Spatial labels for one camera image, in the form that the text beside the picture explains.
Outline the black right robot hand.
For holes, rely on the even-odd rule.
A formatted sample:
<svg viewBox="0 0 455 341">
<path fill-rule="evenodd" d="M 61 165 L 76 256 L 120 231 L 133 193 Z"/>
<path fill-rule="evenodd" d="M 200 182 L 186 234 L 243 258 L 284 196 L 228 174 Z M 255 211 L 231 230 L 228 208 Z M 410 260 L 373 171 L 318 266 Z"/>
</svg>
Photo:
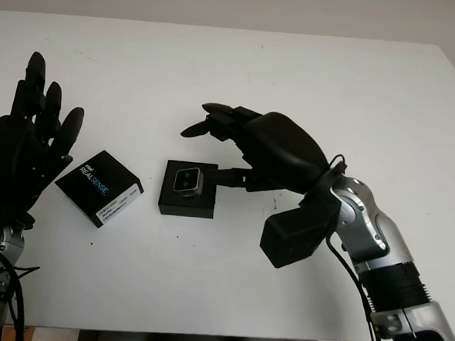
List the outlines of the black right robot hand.
<svg viewBox="0 0 455 341">
<path fill-rule="evenodd" d="M 207 115 L 181 132 L 185 138 L 209 133 L 232 140 L 250 167 L 208 171 L 215 184 L 242 187 L 248 192 L 284 189 L 304 194 L 330 168 L 316 141 L 282 113 L 260 114 L 222 103 L 202 105 Z"/>
</svg>

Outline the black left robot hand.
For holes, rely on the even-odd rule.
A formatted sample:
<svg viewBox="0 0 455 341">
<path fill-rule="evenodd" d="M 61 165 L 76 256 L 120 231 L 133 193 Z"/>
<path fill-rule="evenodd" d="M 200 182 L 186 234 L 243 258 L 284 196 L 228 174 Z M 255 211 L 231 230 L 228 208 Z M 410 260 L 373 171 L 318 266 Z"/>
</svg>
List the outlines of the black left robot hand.
<svg viewBox="0 0 455 341">
<path fill-rule="evenodd" d="M 46 61 L 34 52 L 17 82 L 10 113 L 0 117 L 0 241 L 7 228 L 32 229 L 29 210 L 73 160 L 69 152 L 84 110 L 74 108 L 61 120 L 61 86 L 45 83 Z"/>
</svg>

